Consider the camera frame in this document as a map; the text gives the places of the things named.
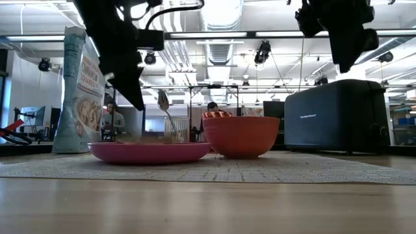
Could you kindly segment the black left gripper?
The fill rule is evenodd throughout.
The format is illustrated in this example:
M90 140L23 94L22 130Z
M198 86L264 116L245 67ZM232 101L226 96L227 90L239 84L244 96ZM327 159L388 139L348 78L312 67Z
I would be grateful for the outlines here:
M99 68L103 75L113 74L109 83L138 111L144 110L140 87L142 56L139 47L144 46L142 29L98 29L97 49Z

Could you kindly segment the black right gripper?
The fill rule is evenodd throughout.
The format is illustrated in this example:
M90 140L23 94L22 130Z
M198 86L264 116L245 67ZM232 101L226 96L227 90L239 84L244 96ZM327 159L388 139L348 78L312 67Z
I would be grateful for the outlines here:
M339 73L348 72L362 52L379 46L377 32L363 26L375 18L371 0L302 0L294 18L307 38L328 33Z

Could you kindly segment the silver metal spoon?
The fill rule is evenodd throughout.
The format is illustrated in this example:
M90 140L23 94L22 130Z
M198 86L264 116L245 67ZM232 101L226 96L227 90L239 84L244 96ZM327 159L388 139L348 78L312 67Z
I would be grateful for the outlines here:
M168 117L168 121L170 123L170 127L172 130L170 132L165 132L164 137L169 138L171 143L177 143L178 138L178 130L176 127L176 124L174 123L172 116L168 112L170 103L168 100L168 96L166 95L166 92L164 90L159 89L158 91L158 98L157 98L157 104L159 106L159 109L165 112L165 114Z

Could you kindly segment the cinnamon squares cereal box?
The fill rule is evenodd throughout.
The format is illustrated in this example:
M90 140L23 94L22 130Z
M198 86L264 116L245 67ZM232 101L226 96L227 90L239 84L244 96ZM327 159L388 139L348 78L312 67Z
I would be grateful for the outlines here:
M106 80L94 45L80 27L64 31L64 97L53 153L85 153L101 141Z

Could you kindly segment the pink plastic plate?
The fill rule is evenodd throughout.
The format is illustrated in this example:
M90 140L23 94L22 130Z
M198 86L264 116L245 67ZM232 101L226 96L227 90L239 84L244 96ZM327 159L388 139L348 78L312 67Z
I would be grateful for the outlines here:
M115 142L88 143L90 152L98 159L112 164L175 164L201 159L209 153L210 143L123 144Z

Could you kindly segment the orange cup with juice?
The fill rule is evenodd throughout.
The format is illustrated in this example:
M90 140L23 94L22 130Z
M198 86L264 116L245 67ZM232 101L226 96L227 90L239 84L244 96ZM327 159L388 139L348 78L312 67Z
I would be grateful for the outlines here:
M225 111L214 111L214 112L204 112L203 113L203 119L209 119L209 118L223 118L223 117L232 117L232 113L225 112Z

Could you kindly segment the orange plastic bowl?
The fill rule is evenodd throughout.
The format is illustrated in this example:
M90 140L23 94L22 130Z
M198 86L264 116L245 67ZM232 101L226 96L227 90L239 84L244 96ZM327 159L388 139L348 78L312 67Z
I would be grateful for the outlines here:
M203 121L205 140L230 159L256 159L274 145L280 119L266 116L232 116Z

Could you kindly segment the grey woven placemat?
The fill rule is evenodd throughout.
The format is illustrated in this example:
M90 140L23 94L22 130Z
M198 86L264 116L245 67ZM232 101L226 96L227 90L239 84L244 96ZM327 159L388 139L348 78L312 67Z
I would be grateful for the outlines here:
M416 185L416 172L312 154L268 154L257 160L217 155L186 164L105 163L93 155L0 164L0 177L219 183L372 183Z

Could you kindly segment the background monitor on arm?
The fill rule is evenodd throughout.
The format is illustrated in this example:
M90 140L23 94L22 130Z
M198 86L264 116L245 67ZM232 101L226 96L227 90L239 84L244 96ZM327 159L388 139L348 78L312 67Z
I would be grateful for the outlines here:
M23 120L23 126L38 127L44 123L46 107L22 107L20 109L20 119Z

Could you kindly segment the person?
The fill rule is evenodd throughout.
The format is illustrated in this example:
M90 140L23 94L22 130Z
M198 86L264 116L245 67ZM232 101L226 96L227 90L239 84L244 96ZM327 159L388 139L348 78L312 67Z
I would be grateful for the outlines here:
M224 110L221 110L218 108L217 103L215 103L214 101L210 102L207 104L207 112L214 112L214 113L225 113Z
M107 103L107 111L102 117L101 138L111 139L113 135L121 135L125 131L125 120L116 109L113 101Z

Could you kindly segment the black two-slot toaster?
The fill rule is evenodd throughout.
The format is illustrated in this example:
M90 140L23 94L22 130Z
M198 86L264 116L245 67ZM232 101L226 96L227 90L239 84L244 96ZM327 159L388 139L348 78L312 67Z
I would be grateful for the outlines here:
M389 147L385 88L343 79L285 100L285 145L294 150L376 153Z

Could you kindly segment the clear ribbed glass cup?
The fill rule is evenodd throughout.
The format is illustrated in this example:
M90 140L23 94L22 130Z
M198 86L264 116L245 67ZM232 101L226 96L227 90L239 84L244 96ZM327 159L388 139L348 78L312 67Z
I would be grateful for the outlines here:
M173 143L185 143L189 141L189 119L186 117L166 117L164 119L164 136Z

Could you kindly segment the dark background monitor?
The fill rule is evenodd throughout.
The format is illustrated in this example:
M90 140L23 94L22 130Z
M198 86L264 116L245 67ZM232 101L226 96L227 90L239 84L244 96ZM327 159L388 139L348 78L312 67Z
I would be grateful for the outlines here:
M263 114L267 117L284 118L285 103L283 101L264 101Z

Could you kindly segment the black overhead beam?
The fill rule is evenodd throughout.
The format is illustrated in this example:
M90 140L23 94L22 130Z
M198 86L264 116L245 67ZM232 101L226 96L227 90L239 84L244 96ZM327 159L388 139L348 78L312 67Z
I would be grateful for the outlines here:
M380 38L416 37L416 29L378 29ZM232 40L302 38L301 31L166 32L165 40ZM0 42L61 42L63 34L0 35Z

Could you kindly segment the red flat bar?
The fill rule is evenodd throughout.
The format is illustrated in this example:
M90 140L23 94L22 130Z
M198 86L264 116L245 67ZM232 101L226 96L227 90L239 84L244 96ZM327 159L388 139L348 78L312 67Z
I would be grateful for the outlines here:
M8 131L15 131L19 126L23 124L24 124L24 121L21 119L18 119L14 123L6 126L5 129ZM2 137L3 135L5 135L5 132L2 129L0 129L0 137Z

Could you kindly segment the black background table frame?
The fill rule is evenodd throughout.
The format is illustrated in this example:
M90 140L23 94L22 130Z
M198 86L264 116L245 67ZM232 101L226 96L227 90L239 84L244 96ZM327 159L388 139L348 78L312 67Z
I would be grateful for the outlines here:
M241 95L243 94L249 94L249 92L244 92L244 90L256 90L255 95L256 95L256 101L253 105L255 106L265 106L265 103L268 103L268 105L270 105L271 103L274 103L274 105L277 107L277 109L279 110L279 115L278 118L281 119L281 123L279 125L279 134L284 136L284 100L282 99L276 99L275 95L276 93L274 92L271 96L268 96L268 99L265 101L259 101L258 95L259 94L267 94L269 95L268 91L276 91L279 89L285 89L286 92L284 92L283 94L286 94L287 96L289 96L290 94L292 94L293 92L291 92L289 89L287 89L287 87L285 85L283 86L278 86L278 85L255 85L255 86L247 86L247 85L236 85L236 84L229 84L229 85L220 85L220 84L207 84L207 85L196 85L196 86L163 86L163 85L157 85L157 86L152 86L152 85L145 85L143 86L143 89L145 90L149 90L149 89L154 89L154 90L179 90L179 91L183 91L186 94L189 94L189 101L187 103L187 107L188 107L188 117L190 118L190 121L193 120L192 117L192 106L193 106L193 102L192 102L192 98L197 94L200 93L201 90L203 89L208 89L208 90L222 90L225 89L226 93L225 96L227 96L228 94L232 94L233 96L235 96L236 99L236 103L234 104L230 104L230 103L226 103L226 105L235 105L236 109L240 109L239 115L241 116L243 114L243 106L248 107L250 106L250 104L248 103L243 103L243 99L241 98Z

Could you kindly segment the silver ventilation duct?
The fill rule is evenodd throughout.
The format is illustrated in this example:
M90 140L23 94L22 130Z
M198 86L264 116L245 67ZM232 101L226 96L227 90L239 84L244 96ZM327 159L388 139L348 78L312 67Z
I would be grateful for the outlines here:
M244 0L204 0L200 10L203 31L237 31L240 27ZM227 65L232 58L234 45L211 44L205 46L212 65Z

